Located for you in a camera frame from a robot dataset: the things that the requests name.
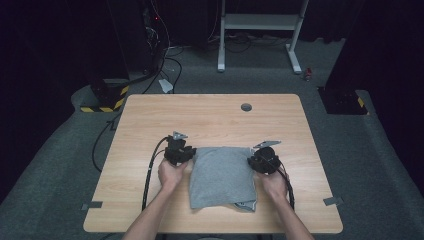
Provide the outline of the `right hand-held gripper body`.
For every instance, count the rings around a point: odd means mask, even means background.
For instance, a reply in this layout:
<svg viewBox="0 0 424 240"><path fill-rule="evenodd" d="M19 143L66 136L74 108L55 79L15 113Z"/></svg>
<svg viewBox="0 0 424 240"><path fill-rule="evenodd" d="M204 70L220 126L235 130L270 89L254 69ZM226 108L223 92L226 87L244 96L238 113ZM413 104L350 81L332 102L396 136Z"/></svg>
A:
<svg viewBox="0 0 424 240"><path fill-rule="evenodd" d="M280 167L281 161L272 148L273 145L277 144L280 144L280 141L264 141L254 147L254 155L261 159L262 170L259 173L272 174Z"/></svg>

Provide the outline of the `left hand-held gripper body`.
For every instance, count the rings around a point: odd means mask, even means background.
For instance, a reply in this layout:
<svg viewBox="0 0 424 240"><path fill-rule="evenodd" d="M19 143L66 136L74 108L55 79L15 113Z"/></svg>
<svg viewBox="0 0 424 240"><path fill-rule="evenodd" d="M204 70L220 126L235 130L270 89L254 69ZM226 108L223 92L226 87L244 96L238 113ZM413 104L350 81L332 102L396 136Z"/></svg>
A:
<svg viewBox="0 0 424 240"><path fill-rule="evenodd" d="M165 159L168 160L172 165L178 166L180 159L184 153L187 135L174 131L172 135L169 135L166 139L168 145L165 148Z"/></svg>

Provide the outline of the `grey pants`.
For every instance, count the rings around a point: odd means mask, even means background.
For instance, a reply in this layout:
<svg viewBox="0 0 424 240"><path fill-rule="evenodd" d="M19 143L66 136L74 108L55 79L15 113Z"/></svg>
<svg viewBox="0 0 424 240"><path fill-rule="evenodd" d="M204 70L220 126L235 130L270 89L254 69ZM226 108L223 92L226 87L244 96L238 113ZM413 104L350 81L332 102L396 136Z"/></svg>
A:
<svg viewBox="0 0 424 240"><path fill-rule="evenodd" d="M198 148L190 176L190 207L233 205L241 211L255 212L254 171L248 164L252 156L252 150L246 147Z"/></svg>

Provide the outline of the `person's left hand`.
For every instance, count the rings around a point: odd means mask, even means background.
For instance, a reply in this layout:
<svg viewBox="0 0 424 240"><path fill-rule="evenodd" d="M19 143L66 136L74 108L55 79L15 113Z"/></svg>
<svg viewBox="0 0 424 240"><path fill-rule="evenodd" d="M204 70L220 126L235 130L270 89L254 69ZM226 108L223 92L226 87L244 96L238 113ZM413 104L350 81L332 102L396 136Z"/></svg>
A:
<svg viewBox="0 0 424 240"><path fill-rule="evenodd" d="M168 193L174 192L182 181L187 166L187 162L174 166L168 160L163 159L158 168L161 189Z"/></svg>

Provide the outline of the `person's right hand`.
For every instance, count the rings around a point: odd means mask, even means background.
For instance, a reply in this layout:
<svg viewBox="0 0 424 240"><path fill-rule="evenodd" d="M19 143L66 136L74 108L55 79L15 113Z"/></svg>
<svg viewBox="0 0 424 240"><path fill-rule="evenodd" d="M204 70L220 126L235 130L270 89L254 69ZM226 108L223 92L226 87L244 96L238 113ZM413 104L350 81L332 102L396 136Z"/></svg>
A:
<svg viewBox="0 0 424 240"><path fill-rule="evenodd" d="M272 174L258 173L257 176L262 182L262 186L266 194L273 200L286 200L287 199L287 186L283 176L274 172Z"/></svg>

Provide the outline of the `white paper scrap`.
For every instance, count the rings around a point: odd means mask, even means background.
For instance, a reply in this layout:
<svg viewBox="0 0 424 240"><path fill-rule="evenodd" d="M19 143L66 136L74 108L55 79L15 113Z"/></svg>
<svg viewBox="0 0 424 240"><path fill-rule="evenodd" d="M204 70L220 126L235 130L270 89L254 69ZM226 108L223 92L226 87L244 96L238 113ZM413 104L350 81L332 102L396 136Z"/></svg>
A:
<svg viewBox="0 0 424 240"><path fill-rule="evenodd" d="M170 93L174 89L173 85L166 79L160 79L159 84L164 93Z"/></svg>

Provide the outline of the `black yellow striped box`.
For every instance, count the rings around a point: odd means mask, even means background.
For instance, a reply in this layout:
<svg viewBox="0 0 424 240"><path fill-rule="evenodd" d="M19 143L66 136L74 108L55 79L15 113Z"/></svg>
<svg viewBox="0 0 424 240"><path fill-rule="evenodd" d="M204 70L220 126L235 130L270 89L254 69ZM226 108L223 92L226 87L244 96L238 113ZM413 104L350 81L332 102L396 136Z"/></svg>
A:
<svg viewBox="0 0 424 240"><path fill-rule="evenodd" d="M119 111L128 90L127 84L109 85L104 80L92 81L80 110L85 113Z"/></svg>

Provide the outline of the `black base with yellow mark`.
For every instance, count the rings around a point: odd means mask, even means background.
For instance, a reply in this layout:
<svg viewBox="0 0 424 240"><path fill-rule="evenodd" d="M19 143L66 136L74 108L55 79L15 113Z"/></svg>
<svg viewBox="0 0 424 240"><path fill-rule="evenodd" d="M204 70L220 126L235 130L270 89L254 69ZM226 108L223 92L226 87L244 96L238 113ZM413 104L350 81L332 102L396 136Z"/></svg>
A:
<svg viewBox="0 0 424 240"><path fill-rule="evenodd" d="M328 114L367 115L363 99L354 90L319 87L318 93Z"/></svg>

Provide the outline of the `black equipment rack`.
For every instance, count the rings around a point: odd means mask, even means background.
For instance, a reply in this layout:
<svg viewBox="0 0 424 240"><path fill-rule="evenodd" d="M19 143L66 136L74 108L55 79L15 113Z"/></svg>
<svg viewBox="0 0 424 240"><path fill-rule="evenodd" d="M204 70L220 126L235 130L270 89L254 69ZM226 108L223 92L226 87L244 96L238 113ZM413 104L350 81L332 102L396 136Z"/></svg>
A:
<svg viewBox="0 0 424 240"><path fill-rule="evenodd" d="M163 55L164 29L151 0L107 0L131 79L155 73Z"/></svg>

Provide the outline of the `white metal stand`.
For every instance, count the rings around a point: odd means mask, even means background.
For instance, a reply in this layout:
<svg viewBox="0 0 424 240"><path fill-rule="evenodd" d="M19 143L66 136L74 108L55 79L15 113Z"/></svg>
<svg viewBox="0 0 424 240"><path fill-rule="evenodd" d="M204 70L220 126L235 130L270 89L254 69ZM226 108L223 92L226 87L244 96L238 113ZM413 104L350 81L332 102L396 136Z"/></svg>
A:
<svg viewBox="0 0 424 240"><path fill-rule="evenodd" d="M221 0L219 50L217 71L225 71L225 31L226 30L273 30L292 31L291 42L286 44L286 51L295 74L301 74L302 68L295 53L295 47L303 25L309 0L302 0L298 14L236 14L226 12L226 0Z"/></svg>

